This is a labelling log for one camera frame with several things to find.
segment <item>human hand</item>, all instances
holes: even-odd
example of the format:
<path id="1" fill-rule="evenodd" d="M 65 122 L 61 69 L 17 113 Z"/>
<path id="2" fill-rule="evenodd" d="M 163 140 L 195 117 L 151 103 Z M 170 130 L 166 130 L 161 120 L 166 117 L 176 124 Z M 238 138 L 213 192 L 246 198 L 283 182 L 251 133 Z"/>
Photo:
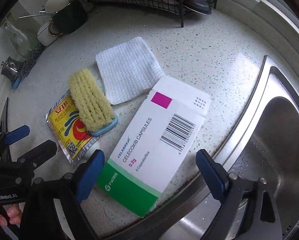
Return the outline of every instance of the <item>human hand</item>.
<path id="1" fill-rule="evenodd" d="M 9 216 L 9 222 L 12 225 L 19 224 L 22 219 L 22 211 L 19 209 L 19 204 L 13 204 L 11 207 L 6 210 L 7 215 Z M 6 219 L 0 214 L 0 225 L 7 226 Z"/>

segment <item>sink rim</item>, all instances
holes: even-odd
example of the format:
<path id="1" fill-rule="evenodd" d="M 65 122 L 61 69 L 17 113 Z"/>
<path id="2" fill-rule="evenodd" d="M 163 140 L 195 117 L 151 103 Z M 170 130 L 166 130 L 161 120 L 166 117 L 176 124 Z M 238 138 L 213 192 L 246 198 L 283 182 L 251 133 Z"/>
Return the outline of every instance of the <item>sink rim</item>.
<path id="1" fill-rule="evenodd" d="M 284 70 L 270 56 L 266 55 L 254 89 L 243 112 L 227 138 L 219 146 L 214 155 L 212 155 L 213 159 L 216 162 L 221 163 L 227 171 L 229 171 L 244 149 L 264 110 L 261 109 L 260 103 L 271 74 L 273 74 L 286 89 L 286 94 L 283 97 L 286 97 L 286 99 L 293 104 L 299 114 L 299 93 L 284 73 Z M 258 118 L 255 116 L 257 112 L 260 112 Z M 107 236 L 104 239 L 159 239 L 171 226 L 177 223 L 203 201 L 209 193 L 210 191 L 206 186 L 203 177 L 198 173 L 173 198 L 156 211 L 150 213 L 141 221 L 137 221 L 124 228 L 122 231 Z M 290 238 L 298 227 L 299 221 L 290 231 L 286 239 Z"/>

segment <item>stainless steel sink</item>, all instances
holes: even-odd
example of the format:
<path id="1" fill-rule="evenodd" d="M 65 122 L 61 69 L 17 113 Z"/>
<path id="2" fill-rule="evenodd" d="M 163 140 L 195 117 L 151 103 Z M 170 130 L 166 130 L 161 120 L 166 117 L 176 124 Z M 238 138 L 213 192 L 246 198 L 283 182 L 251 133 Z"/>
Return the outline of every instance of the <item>stainless steel sink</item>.
<path id="1" fill-rule="evenodd" d="M 241 178 L 266 178 L 283 239 L 290 238 L 299 226 L 299 94 L 269 56 L 244 113 L 213 158 Z M 238 231 L 246 203 L 242 200 L 228 240 Z M 219 206 L 198 174 L 163 207 L 109 238 L 200 239 Z"/>

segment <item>magenta square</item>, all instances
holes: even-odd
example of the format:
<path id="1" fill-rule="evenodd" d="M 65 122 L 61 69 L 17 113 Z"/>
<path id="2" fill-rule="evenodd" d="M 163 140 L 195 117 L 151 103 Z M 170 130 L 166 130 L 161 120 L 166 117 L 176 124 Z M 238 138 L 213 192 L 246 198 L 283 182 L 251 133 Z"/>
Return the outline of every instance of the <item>magenta square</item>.
<path id="1" fill-rule="evenodd" d="M 169 104 L 171 103 L 171 98 L 156 92 L 151 101 L 167 109 Z"/>

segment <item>textured white dishcloth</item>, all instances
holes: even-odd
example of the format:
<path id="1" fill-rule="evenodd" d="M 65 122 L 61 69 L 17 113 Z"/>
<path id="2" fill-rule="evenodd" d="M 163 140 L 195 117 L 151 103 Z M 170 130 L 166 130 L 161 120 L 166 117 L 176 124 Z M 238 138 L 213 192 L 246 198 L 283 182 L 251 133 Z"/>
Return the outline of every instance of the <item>textured white dishcloth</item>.
<path id="1" fill-rule="evenodd" d="M 141 37 L 107 49 L 96 55 L 112 105 L 133 99 L 150 90 L 164 76 L 155 56 Z"/>

